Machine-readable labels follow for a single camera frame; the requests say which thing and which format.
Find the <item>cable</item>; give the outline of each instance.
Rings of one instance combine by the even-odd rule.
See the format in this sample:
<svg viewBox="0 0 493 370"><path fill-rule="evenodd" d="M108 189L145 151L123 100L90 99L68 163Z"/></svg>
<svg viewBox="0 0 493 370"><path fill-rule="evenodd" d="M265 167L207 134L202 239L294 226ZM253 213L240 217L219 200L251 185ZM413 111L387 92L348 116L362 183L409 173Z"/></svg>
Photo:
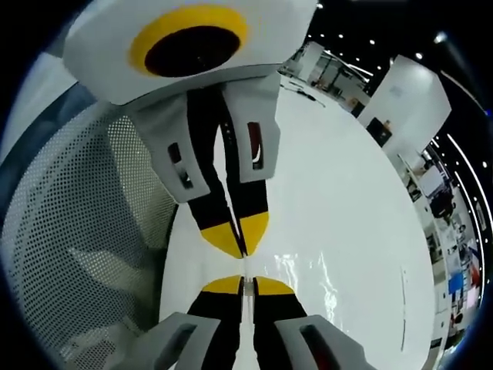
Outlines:
<svg viewBox="0 0 493 370"><path fill-rule="evenodd" d="M297 89L297 90L293 90L293 89L288 89L285 85L283 85L281 83L280 87L284 88L285 90L287 91L292 91L293 93L296 93L296 94L300 94L302 96L304 96L305 98L308 98L309 100L311 100L312 102L317 102L319 104L322 105L323 108L325 108L325 104L323 104L320 100L317 100L317 98L315 98L313 95L310 95L306 92L304 92L302 89Z"/></svg>

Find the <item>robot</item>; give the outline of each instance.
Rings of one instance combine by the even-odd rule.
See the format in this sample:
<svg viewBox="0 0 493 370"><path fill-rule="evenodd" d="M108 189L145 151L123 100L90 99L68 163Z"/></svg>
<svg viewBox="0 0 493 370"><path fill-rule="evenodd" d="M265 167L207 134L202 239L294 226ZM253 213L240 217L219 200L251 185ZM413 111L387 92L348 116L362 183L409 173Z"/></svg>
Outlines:
<svg viewBox="0 0 493 370"><path fill-rule="evenodd" d="M123 106L178 204L207 243L235 260L268 228L266 180L281 140L277 69L301 46L314 0L100 0L73 22L67 70L99 101ZM213 166L218 128L226 191ZM242 274L211 281L190 305L129 345L114 369L232 368L243 299L253 299L261 368L372 368L361 345L293 289Z"/></svg>

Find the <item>white wall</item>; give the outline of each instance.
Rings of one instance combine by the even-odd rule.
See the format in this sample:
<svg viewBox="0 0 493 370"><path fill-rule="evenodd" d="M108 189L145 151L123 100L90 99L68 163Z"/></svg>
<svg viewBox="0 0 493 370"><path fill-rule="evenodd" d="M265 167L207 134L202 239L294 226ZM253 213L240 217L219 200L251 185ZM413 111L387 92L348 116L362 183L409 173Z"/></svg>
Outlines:
<svg viewBox="0 0 493 370"><path fill-rule="evenodd" d="M300 79L308 81L322 52L324 52L324 47L322 45L319 45L316 42L308 43L300 58L300 64L302 65L300 74L298 75Z"/></svg>
<svg viewBox="0 0 493 370"><path fill-rule="evenodd" d="M398 166L397 154L413 166L451 111L438 76L402 55L395 59L358 120L366 127L376 117L391 122L384 152Z"/></svg>

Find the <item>gray plastic cover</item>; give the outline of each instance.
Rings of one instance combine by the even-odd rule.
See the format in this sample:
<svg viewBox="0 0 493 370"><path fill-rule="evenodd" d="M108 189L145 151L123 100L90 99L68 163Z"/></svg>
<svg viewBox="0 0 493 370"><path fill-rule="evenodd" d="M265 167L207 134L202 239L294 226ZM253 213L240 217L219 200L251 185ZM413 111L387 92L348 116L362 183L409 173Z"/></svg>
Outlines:
<svg viewBox="0 0 493 370"><path fill-rule="evenodd" d="M138 337L112 370L200 370L220 321L175 312Z"/></svg>
<svg viewBox="0 0 493 370"><path fill-rule="evenodd" d="M334 369L374 370L364 356L363 347L318 314L305 318L276 321L275 325L286 346L293 370L317 370L317 363L307 343L319 341Z"/></svg>

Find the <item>black ceiling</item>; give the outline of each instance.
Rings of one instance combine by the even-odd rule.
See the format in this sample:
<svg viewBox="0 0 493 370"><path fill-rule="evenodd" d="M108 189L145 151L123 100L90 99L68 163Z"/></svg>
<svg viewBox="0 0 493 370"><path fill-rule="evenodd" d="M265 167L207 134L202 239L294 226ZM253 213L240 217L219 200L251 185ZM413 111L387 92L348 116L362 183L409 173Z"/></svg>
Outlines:
<svg viewBox="0 0 493 370"><path fill-rule="evenodd" d="M415 59L419 52L424 56L422 64L437 72L444 70L473 89L457 61L442 46L434 44L437 33L446 31L461 55L481 74L488 93L493 91L487 57L491 44L488 2L320 0L320 4L324 7L315 11L307 33L311 38L307 40L319 42L336 55L342 52L345 62L375 74L375 79L384 76L390 58L402 54Z"/></svg>

